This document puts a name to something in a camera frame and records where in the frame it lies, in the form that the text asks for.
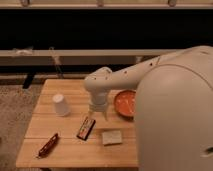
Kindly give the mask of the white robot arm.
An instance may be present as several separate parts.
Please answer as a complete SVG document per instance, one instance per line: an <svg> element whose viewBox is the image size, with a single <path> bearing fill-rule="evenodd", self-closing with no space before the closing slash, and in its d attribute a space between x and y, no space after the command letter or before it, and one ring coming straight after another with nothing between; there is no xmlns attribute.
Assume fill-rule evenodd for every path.
<svg viewBox="0 0 213 171"><path fill-rule="evenodd" d="M119 71L102 67L84 87L92 111L112 90L134 89L139 171L213 171L213 46L195 46Z"/></svg>

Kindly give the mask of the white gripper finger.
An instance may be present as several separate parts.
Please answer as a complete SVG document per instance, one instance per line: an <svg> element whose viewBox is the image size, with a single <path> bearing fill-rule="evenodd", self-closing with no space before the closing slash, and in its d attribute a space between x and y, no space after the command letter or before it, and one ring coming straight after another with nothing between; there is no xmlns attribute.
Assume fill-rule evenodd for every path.
<svg viewBox="0 0 213 171"><path fill-rule="evenodd" d="M88 117L89 117L89 118L92 118L92 117L93 117L93 114L94 114L93 111L90 111L90 110L88 111Z"/></svg>
<svg viewBox="0 0 213 171"><path fill-rule="evenodd" d="M106 121L108 121L108 116L107 116L107 112L102 112L102 114L103 114L103 116L104 116L104 119L106 120Z"/></svg>

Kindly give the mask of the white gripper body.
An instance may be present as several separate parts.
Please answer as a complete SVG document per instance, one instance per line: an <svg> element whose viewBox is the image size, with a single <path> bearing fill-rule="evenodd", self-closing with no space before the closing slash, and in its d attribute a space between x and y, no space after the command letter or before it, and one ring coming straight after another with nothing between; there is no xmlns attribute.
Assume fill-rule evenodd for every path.
<svg viewBox="0 0 213 171"><path fill-rule="evenodd" d="M108 92L91 92L89 101L90 112L106 112L108 108Z"/></svg>

